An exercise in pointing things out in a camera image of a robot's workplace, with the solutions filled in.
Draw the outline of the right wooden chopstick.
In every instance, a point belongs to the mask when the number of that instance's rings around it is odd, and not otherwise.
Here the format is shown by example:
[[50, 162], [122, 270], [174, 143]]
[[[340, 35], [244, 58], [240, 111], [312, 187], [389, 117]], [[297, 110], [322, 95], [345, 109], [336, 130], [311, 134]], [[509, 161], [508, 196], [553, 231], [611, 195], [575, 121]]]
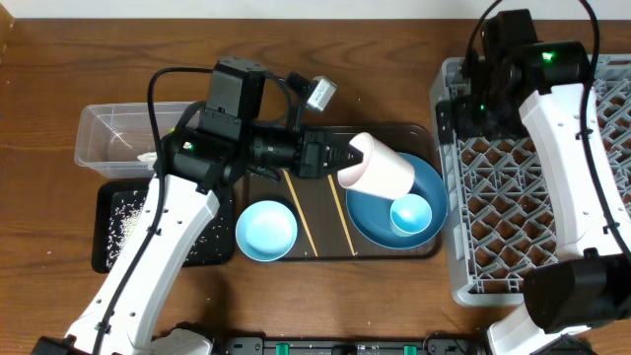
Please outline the right wooden chopstick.
[[332, 175], [328, 175], [327, 179], [328, 179], [328, 182], [329, 182], [329, 187], [331, 189], [333, 200], [334, 200], [335, 205], [336, 205], [337, 213], [338, 213], [338, 216], [339, 216], [339, 219], [340, 219], [342, 230], [344, 232], [344, 236], [346, 238], [346, 241], [347, 241], [347, 244], [348, 244], [351, 256], [355, 256], [356, 255], [356, 251], [354, 249], [354, 245], [353, 245], [352, 239], [350, 237], [348, 225], [347, 225], [345, 214], [344, 214], [344, 211], [343, 211], [340, 199], [339, 199], [339, 195], [338, 195], [338, 192], [337, 192], [335, 180], [334, 180]]

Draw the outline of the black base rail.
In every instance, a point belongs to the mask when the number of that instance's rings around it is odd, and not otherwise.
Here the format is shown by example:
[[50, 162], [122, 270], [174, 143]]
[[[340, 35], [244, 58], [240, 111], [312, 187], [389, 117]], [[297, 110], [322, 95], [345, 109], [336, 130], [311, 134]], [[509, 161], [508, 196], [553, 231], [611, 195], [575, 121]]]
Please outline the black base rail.
[[419, 341], [233, 337], [223, 340], [218, 355], [483, 355], [485, 346], [453, 336], [427, 336]]

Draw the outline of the clear plastic bin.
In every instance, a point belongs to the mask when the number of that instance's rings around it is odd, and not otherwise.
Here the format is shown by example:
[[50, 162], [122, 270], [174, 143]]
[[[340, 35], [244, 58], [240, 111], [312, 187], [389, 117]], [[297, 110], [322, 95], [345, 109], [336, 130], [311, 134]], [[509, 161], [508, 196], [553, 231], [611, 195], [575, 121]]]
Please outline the clear plastic bin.
[[81, 112], [74, 160], [109, 179], [150, 178], [153, 164], [137, 156], [155, 152], [145, 103], [86, 106]]

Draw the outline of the wooden chopstick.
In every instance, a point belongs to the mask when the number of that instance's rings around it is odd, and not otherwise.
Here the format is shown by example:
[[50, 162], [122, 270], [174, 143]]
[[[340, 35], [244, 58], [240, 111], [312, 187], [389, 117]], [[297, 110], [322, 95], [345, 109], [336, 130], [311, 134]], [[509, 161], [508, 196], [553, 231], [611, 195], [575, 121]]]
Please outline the wooden chopstick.
[[344, 211], [343, 211], [340, 199], [339, 199], [339, 195], [338, 195], [338, 192], [337, 192], [335, 180], [334, 180], [332, 175], [328, 175], [327, 179], [328, 179], [328, 182], [329, 182], [329, 187], [331, 189], [333, 200], [334, 200], [335, 205], [336, 205], [337, 213], [338, 213], [338, 216], [339, 216], [339, 219], [340, 219], [342, 230], [344, 232], [344, 236], [346, 238], [346, 241], [347, 241], [347, 244], [348, 244], [351, 256], [355, 256], [356, 255], [356, 251], [354, 249], [354, 245], [353, 245], [352, 239], [350, 237], [348, 225], [347, 225], [345, 214], [344, 214]]
[[312, 234], [311, 234], [311, 230], [309, 228], [308, 221], [307, 221], [307, 219], [305, 217], [304, 211], [302, 209], [302, 205], [300, 203], [298, 194], [297, 194], [296, 189], [295, 189], [295, 187], [294, 187], [294, 185], [292, 183], [290, 175], [289, 175], [288, 171], [286, 171], [286, 170], [282, 170], [282, 172], [283, 172], [283, 175], [284, 175], [284, 179], [285, 179], [285, 181], [286, 181], [286, 183], [288, 185], [288, 188], [290, 190], [290, 193], [292, 195], [292, 198], [294, 200], [295, 206], [296, 206], [296, 208], [298, 210], [298, 214], [299, 214], [300, 220], [302, 222], [303, 228], [304, 228], [305, 233], [307, 235], [307, 238], [308, 238], [308, 240], [310, 242], [310, 245], [311, 245], [311, 248], [312, 248], [312, 250], [314, 252], [314, 255], [315, 256], [319, 256], [318, 252], [317, 252], [317, 249], [316, 249], [316, 245], [315, 245], [314, 239], [313, 239]]

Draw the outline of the dark blue plate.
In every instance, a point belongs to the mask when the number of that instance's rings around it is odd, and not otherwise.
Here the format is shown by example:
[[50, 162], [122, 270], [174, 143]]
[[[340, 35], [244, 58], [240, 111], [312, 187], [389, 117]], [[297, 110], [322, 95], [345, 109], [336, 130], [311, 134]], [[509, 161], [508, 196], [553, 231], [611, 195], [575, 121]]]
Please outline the dark blue plate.
[[399, 236], [393, 230], [393, 200], [348, 190], [346, 207], [354, 227], [369, 241], [387, 249], [413, 249], [434, 239], [442, 230], [448, 214], [448, 193], [437, 170], [424, 159], [403, 152], [398, 156], [415, 171], [411, 194], [421, 196], [431, 210], [428, 226], [417, 234]]

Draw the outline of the light blue bowl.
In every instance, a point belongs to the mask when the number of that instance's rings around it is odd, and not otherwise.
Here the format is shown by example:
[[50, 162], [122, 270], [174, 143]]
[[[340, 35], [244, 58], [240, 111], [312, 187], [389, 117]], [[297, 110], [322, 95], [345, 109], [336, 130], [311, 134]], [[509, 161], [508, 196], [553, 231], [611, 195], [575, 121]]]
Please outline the light blue bowl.
[[294, 246], [298, 223], [293, 211], [285, 204], [262, 200], [244, 210], [237, 221], [235, 236], [239, 248], [250, 259], [274, 261]]

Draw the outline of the pile of white rice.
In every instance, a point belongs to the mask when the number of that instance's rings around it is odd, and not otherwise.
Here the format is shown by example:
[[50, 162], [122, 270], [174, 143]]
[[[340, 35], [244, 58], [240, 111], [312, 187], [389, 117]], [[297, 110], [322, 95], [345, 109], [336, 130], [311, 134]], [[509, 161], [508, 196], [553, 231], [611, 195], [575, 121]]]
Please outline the pile of white rice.
[[105, 238], [105, 266], [112, 268], [143, 212], [146, 190], [128, 190], [113, 195]]

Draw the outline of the black plastic tray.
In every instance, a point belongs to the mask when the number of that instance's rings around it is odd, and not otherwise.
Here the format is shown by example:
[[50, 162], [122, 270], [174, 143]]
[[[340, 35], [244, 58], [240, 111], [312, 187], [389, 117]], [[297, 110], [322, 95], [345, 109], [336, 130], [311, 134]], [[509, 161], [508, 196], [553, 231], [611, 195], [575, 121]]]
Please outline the black plastic tray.
[[[146, 178], [113, 180], [98, 191], [91, 265], [108, 273], [131, 236], [148, 192]], [[185, 267], [214, 265], [231, 259], [235, 251], [235, 206], [226, 200], [190, 249]]]

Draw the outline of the white napkin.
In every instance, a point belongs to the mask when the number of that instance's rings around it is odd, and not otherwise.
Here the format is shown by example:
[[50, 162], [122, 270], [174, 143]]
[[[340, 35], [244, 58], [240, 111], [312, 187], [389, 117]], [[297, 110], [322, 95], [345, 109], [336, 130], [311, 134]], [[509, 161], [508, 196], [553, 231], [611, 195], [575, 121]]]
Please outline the white napkin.
[[154, 164], [157, 160], [156, 152], [147, 152], [137, 156], [137, 160], [146, 164]]

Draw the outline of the pink cup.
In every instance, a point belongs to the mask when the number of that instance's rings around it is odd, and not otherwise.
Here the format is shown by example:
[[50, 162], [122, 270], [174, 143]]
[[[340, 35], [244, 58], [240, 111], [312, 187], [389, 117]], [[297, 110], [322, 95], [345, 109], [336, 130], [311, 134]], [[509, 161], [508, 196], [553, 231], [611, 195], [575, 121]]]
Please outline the pink cup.
[[411, 191], [413, 166], [368, 132], [354, 136], [349, 145], [363, 154], [360, 164], [337, 173], [338, 183], [348, 190], [395, 200]]

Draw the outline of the dark brown serving tray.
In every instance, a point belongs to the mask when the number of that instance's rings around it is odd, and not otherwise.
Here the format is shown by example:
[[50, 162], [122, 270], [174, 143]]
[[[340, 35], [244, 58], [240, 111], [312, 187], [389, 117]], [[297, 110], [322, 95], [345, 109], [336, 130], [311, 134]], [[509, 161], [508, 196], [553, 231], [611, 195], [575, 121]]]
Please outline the dark brown serving tray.
[[[436, 169], [433, 137], [422, 126], [333, 126], [331, 131], [345, 141], [350, 140], [357, 133], [368, 132], [397, 153], [403, 152], [418, 156]], [[417, 248], [392, 249], [372, 243], [352, 224], [346, 207], [346, 192], [348, 190], [342, 188], [337, 179], [334, 178], [350, 237], [356, 251], [356, 255], [351, 256], [327, 177], [321, 179], [291, 177], [291, 180], [308, 221], [319, 256], [314, 255], [285, 179], [274, 182], [255, 175], [247, 178], [248, 204], [261, 200], [277, 200], [288, 205], [297, 218], [298, 237], [292, 249], [282, 257], [284, 261], [426, 259], [433, 257], [442, 246], [443, 241], [440, 232], [429, 243]]]

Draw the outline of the light blue cup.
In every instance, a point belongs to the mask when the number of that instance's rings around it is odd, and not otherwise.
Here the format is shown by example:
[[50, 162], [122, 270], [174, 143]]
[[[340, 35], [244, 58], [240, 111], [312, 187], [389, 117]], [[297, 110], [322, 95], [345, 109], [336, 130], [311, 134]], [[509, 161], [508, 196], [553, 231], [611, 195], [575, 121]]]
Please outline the light blue cup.
[[408, 193], [394, 200], [389, 208], [389, 225], [400, 237], [410, 237], [425, 231], [432, 222], [433, 212], [422, 196]]

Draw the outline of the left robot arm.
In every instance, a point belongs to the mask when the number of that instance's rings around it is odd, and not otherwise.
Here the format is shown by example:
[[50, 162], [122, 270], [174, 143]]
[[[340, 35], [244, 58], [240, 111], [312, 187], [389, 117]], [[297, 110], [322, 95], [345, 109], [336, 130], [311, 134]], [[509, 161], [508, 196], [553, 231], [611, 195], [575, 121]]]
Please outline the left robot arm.
[[187, 255], [247, 171], [321, 178], [361, 163], [362, 153], [323, 129], [255, 126], [233, 136], [178, 127], [161, 140], [144, 214], [103, 286], [61, 339], [35, 354], [210, 354], [215, 339], [191, 324], [154, 328]]

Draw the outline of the grey dishwasher rack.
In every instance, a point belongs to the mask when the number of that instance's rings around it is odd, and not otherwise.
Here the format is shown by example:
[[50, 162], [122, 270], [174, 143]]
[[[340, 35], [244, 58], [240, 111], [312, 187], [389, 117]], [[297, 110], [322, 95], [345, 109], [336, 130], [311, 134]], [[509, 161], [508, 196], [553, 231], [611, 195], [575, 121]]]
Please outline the grey dishwasher rack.
[[[456, 138], [439, 102], [468, 94], [461, 58], [443, 62], [430, 90], [435, 144], [448, 193], [443, 227], [451, 293], [465, 307], [522, 302], [523, 276], [555, 263], [554, 218], [542, 167], [528, 138]], [[598, 125], [630, 214], [630, 54], [598, 60]]]

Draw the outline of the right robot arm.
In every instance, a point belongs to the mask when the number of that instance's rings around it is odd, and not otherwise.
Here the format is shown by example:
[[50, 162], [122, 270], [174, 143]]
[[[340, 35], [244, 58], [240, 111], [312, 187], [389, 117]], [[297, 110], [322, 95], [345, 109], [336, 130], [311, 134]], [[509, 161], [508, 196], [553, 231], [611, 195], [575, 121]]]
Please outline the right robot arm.
[[507, 306], [490, 354], [535, 354], [630, 315], [630, 217], [576, 42], [445, 60], [430, 91], [452, 294]]

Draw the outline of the left wooden chopstick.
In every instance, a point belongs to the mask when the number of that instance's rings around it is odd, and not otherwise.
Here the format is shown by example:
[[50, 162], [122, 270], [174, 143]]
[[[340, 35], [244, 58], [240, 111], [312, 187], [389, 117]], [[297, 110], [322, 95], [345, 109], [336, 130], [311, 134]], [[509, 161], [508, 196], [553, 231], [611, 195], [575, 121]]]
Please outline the left wooden chopstick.
[[285, 179], [285, 181], [286, 181], [286, 183], [288, 185], [288, 188], [290, 190], [290, 193], [292, 195], [292, 198], [294, 200], [295, 206], [296, 206], [296, 208], [298, 210], [298, 214], [299, 214], [300, 220], [302, 222], [303, 228], [304, 228], [305, 233], [307, 235], [307, 238], [308, 238], [308, 240], [310, 242], [310, 245], [311, 245], [311, 248], [312, 248], [312, 250], [314, 252], [314, 255], [315, 256], [319, 256], [318, 252], [317, 252], [317, 249], [316, 249], [316, 245], [315, 245], [314, 239], [313, 239], [312, 234], [311, 234], [311, 230], [309, 228], [308, 221], [307, 221], [307, 219], [305, 217], [304, 211], [302, 209], [302, 205], [300, 203], [298, 194], [297, 194], [296, 189], [295, 189], [295, 187], [294, 187], [294, 185], [292, 183], [290, 175], [289, 175], [288, 171], [286, 171], [286, 170], [282, 170], [282, 172], [283, 172], [283, 175], [284, 175], [284, 179]]

